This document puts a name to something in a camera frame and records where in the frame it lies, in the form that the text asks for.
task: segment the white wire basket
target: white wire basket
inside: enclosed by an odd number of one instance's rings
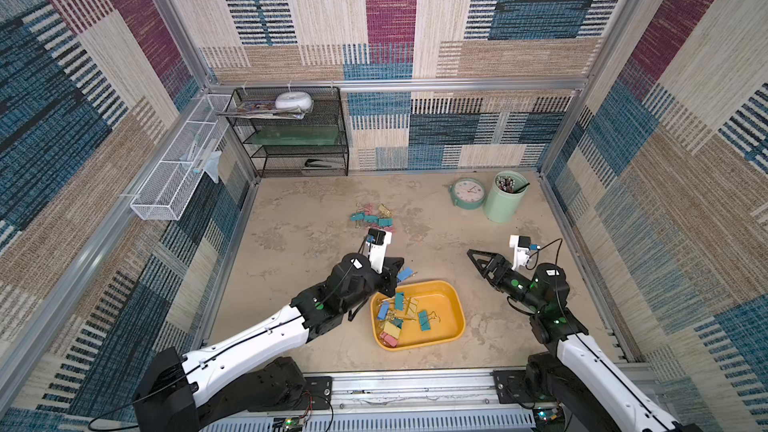
[[[216,112],[229,96],[208,95],[197,104],[163,157],[152,169],[130,207],[143,220],[179,220],[203,177],[210,154],[228,124]]]

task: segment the beige floor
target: beige floor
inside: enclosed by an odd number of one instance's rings
[[[234,268],[216,316],[211,343],[240,332],[281,308],[302,289],[321,282],[341,256],[357,250],[366,229],[349,216],[357,203],[384,203],[395,214],[396,231],[389,256],[406,258],[417,275],[408,282],[443,279],[458,291],[466,332],[457,341],[389,352],[374,343],[370,308],[354,322],[290,354],[305,372],[524,365],[544,350],[528,320],[507,305],[469,261],[469,248],[509,258],[509,235],[530,235],[545,244],[561,237],[533,173],[531,187],[507,224],[490,222],[482,209],[456,208],[448,186],[471,176],[486,187],[494,173],[436,173],[341,178],[268,178],[256,195]],[[554,250],[542,253],[553,260]],[[573,257],[563,245],[559,264],[568,275],[568,306],[589,328],[609,357],[610,339],[590,300]]]

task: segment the clock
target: clock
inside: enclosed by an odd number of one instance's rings
[[[460,178],[450,188],[451,199],[456,207],[472,210],[482,206],[485,189],[474,178]]]

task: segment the magazine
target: magazine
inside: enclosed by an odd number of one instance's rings
[[[291,119],[302,120],[306,112],[299,107],[278,109],[273,100],[244,100],[234,112],[218,112],[225,117],[241,117],[244,119]]]

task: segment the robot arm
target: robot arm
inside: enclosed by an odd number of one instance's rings
[[[345,255],[324,282],[267,320],[181,358],[173,348],[159,352],[134,397],[141,430],[196,432],[246,408],[296,404],[306,382],[292,359],[249,370],[331,331],[344,314],[351,321],[375,292],[393,297],[404,260],[385,257],[391,240],[390,232],[371,228],[357,253]]]
[[[566,307],[570,287],[556,264],[539,264],[532,278],[515,269],[528,263],[530,238],[513,235],[514,258],[469,250],[480,275],[496,290],[525,306],[536,339],[549,354],[528,358],[526,385],[532,397],[564,403],[591,432],[695,432],[659,408],[609,360],[585,326]]]

